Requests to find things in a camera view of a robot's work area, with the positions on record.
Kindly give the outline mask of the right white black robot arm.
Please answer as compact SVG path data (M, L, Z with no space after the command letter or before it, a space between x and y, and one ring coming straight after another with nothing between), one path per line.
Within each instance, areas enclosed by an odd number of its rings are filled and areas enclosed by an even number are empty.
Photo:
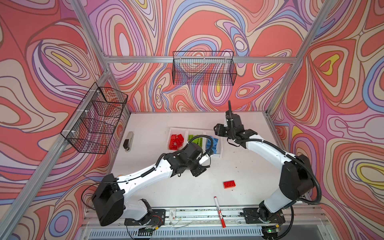
M226 123L214 127L219 137L232 140L235 147L250 150L280 171L278 188L259 204L256 218L267 223L282 209L293 206L297 201L317 205L322 199L319 181L313 173L310 160L305 155L295 155L266 141L257 132L245 129L241 117L231 110L226 111Z

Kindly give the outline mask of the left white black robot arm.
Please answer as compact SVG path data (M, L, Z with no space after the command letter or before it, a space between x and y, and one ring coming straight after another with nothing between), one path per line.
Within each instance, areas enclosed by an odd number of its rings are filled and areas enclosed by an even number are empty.
M142 221L152 211L147 200L130 201L130 197L159 181L179 176L188 170L194 177L204 173L208 166L203 164L214 154L212 148L203 151L195 144L188 143L173 153L164 153L157 162L147 168L125 176L105 176L92 196L99 223L108 226L121 217Z

